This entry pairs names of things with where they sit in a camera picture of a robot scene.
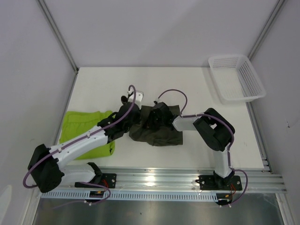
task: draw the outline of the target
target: white wall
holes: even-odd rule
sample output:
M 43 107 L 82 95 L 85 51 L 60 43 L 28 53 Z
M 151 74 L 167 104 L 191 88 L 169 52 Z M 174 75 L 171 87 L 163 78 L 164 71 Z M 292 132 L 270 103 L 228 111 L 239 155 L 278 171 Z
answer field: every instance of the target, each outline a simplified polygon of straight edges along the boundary
M 46 0 L 79 67 L 208 66 L 247 55 L 277 0 Z
M 267 90 L 255 101 L 273 170 L 284 177 L 300 224 L 300 1 L 288 0 L 253 65 Z
M 74 72 L 34 0 L 0 7 L 0 193 L 12 185 L 4 225 L 17 225 L 34 148 L 52 144 Z

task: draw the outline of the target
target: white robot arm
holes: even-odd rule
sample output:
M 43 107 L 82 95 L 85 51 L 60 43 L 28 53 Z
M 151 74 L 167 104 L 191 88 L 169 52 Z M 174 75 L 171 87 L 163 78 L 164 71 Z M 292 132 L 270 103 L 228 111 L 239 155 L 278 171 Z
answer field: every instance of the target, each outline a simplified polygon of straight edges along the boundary
M 99 146 L 120 138 L 133 124 L 140 122 L 143 93 L 131 85 L 133 91 L 122 97 L 123 106 L 107 119 L 100 121 L 86 133 L 65 143 L 47 148 L 44 144 L 36 147 L 28 166 L 23 185 L 38 187 L 42 193 L 55 189 L 60 184 L 89 182 L 97 184 L 102 173 L 94 163 L 67 165 L 70 161 Z M 150 128 L 169 126 L 177 131 L 198 131 L 207 145 L 214 150 L 216 183 L 224 185 L 234 175 L 230 168 L 227 147 L 233 141 L 234 128 L 214 109 L 208 109 L 197 116 L 174 116 L 165 103 L 156 104 L 149 115 Z M 28 186 L 26 179 L 32 175 L 36 186 Z

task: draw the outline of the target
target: basket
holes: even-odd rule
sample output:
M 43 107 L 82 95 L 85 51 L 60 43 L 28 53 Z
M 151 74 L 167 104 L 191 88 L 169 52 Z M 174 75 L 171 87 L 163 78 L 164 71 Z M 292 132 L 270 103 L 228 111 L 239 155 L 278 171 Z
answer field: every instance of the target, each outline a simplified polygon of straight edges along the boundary
M 224 55 L 208 60 L 217 93 L 223 104 L 250 102 L 264 97 L 266 91 L 245 55 Z

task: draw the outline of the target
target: green cloth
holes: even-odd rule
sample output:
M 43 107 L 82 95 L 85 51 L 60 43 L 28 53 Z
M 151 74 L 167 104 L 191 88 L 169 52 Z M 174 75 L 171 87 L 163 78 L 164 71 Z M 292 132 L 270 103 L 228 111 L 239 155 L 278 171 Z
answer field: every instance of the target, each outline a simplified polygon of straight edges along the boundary
M 97 125 L 98 122 L 107 118 L 112 111 L 107 112 L 73 112 L 68 111 L 62 123 L 62 131 L 60 135 L 60 143 L 66 142 L 75 138 Z M 78 159 L 90 159 L 110 156 L 114 152 L 114 142 L 110 142 L 101 147 L 97 147 L 84 153 Z

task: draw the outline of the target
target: white tabletop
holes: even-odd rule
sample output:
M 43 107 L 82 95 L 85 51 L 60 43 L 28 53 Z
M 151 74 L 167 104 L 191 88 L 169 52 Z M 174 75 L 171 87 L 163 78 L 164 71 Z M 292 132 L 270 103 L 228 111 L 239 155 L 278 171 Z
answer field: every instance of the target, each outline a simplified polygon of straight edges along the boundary
M 210 79 L 210 69 L 200 67 L 82 67 L 71 96 L 68 111 L 95 112 L 121 107 L 120 97 L 133 84 L 144 92 L 143 105 L 153 101 L 166 89 L 186 93 L 188 104 L 183 114 L 201 113 L 212 107 L 235 128 L 231 161 L 236 169 L 263 169 L 246 104 L 223 105 Z M 161 97 L 167 105 L 184 105 L 184 97 L 168 92 Z M 198 132 L 183 132 L 183 145 L 154 147 L 133 141 L 128 134 L 116 140 L 112 156 L 76 160 L 71 164 L 95 162 L 98 166 L 173 169 L 212 169 L 212 151 Z

